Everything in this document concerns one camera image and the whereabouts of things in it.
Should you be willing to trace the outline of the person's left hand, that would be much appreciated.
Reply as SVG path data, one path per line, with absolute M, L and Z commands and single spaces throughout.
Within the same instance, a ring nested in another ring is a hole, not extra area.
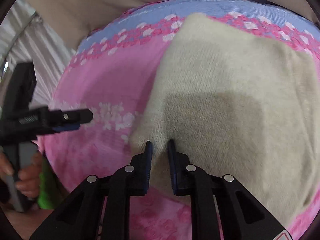
M 31 164 L 18 172 L 18 182 L 15 184 L 16 189 L 28 198 L 36 198 L 39 196 L 42 161 L 43 156 L 37 151 L 31 159 Z M 9 163 L 5 154 L 1 152 L 1 179 L 13 174 L 14 170 L 12 165 Z

